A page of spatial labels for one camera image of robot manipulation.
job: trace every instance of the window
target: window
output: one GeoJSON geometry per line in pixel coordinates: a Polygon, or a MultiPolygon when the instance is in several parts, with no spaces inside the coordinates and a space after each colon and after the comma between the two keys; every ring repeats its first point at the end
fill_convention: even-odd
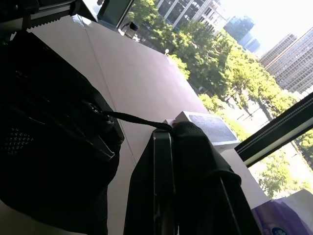
{"type": "Polygon", "coordinates": [[[212,11],[212,9],[209,7],[209,8],[206,10],[205,15],[208,16],[211,11],[212,11]]]}
{"type": "Polygon", "coordinates": [[[249,168],[265,194],[289,196],[301,189],[313,193],[313,130],[299,136],[249,168]]]}
{"type": "MultiPolygon", "coordinates": [[[[252,166],[275,151],[288,157],[283,146],[313,128],[307,107],[313,103],[313,28],[310,20],[295,26],[289,17],[309,19],[308,3],[290,12],[262,0],[244,2],[134,0],[124,22],[140,26],[139,43],[179,58],[191,87],[236,133],[242,141],[236,151],[252,166]],[[255,14],[255,3],[266,15],[255,14]],[[277,24],[284,25],[277,30],[277,24]]],[[[302,153],[304,159],[310,154],[302,153]]]]}

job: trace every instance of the office building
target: office building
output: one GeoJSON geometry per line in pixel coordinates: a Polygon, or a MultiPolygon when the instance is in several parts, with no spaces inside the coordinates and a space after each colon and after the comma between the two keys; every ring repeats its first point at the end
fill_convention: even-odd
{"type": "Polygon", "coordinates": [[[219,0],[160,0],[157,7],[160,15],[175,29],[193,20],[204,22],[217,33],[227,23],[219,0]]]}
{"type": "Polygon", "coordinates": [[[244,49],[250,51],[251,53],[255,53],[260,48],[260,45],[259,41],[253,38],[244,45],[244,49]]]}
{"type": "Polygon", "coordinates": [[[239,45],[242,45],[245,50],[250,51],[251,53],[257,52],[260,48],[260,43],[255,39],[250,32],[248,32],[240,41],[239,45]]]}
{"type": "Polygon", "coordinates": [[[239,45],[246,45],[248,42],[250,42],[251,40],[253,40],[253,36],[251,35],[250,32],[248,32],[239,42],[239,45]]]}
{"type": "Polygon", "coordinates": [[[297,37],[293,34],[288,34],[283,38],[276,46],[274,46],[270,51],[265,53],[259,62],[266,67],[272,62],[277,56],[279,56],[285,49],[287,49],[293,42],[297,40],[297,37]]]}
{"type": "Polygon", "coordinates": [[[224,29],[237,42],[243,39],[253,28],[254,22],[249,16],[234,16],[225,26],[224,29]]]}
{"type": "Polygon", "coordinates": [[[304,92],[313,85],[313,28],[293,42],[267,66],[282,89],[304,92]]]}

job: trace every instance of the white box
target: white box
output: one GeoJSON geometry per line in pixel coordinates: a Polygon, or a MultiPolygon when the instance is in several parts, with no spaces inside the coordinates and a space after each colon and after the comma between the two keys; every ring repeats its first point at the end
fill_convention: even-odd
{"type": "Polygon", "coordinates": [[[183,111],[173,123],[181,121],[190,121],[201,128],[219,153],[240,144],[236,135],[219,116],[183,111]]]}

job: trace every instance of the tall building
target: tall building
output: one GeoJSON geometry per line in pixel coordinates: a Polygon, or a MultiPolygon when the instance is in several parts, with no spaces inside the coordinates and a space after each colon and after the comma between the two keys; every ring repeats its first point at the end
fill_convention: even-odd
{"type": "Polygon", "coordinates": [[[270,51],[265,53],[259,62],[266,67],[271,63],[277,56],[279,56],[285,49],[287,49],[293,42],[297,40],[297,36],[293,34],[288,34],[283,38],[276,46],[274,46],[270,51]]]}
{"type": "Polygon", "coordinates": [[[224,29],[237,42],[246,36],[253,28],[254,22],[249,16],[234,16],[225,26],[224,29]]]}
{"type": "Polygon", "coordinates": [[[218,32],[227,23],[220,0],[159,0],[157,7],[160,15],[176,29],[194,20],[218,32]]]}
{"type": "Polygon", "coordinates": [[[304,92],[313,85],[313,28],[282,51],[267,66],[282,89],[304,92]]]}
{"type": "Polygon", "coordinates": [[[257,52],[261,45],[259,41],[251,35],[250,32],[248,32],[238,43],[251,53],[257,52]]]}
{"type": "Polygon", "coordinates": [[[259,41],[253,38],[244,45],[244,49],[250,51],[251,53],[255,53],[260,48],[260,45],[259,41]]]}

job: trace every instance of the white desk surface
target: white desk surface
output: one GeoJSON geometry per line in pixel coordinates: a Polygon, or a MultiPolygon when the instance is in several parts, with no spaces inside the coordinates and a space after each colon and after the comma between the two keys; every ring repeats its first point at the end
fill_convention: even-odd
{"type": "MultiPolygon", "coordinates": [[[[64,17],[31,32],[83,74],[118,112],[160,122],[174,119],[181,111],[207,113],[188,82],[165,55],[99,24],[82,27],[73,18],[64,17]]],[[[123,234],[130,176],[153,130],[124,121],[120,124],[126,140],[120,151],[116,177],[109,185],[109,235],[123,234]]],[[[222,155],[241,176],[250,207],[268,201],[238,154],[228,150],[222,155]]],[[[2,235],[75,234],[34,221],[2,202],[0,208],[2,235]]]]}

